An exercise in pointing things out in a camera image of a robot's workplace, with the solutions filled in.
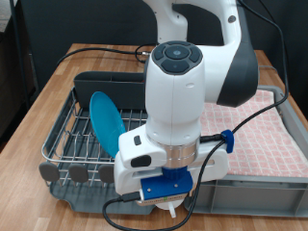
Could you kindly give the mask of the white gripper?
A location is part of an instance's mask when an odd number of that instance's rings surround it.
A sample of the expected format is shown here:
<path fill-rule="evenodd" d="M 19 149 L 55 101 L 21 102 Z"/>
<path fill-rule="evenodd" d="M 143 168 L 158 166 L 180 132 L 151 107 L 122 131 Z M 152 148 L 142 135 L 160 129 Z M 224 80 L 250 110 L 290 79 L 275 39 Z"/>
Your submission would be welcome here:
<path fill-rule="evenodd" d="M 146 134 L 146 126 L 119 136 L 119 151 L 115 155 L 115 191 L 120 194 L 146 191 L 141 180 L 163 176 L 165 171 L 184 168 L 190 175 L 189 183 L 197 184 L 202 163 L 217 141 L 200 144 L 198 141 L 185 145 L 169 146 L 153 141 Z"/>

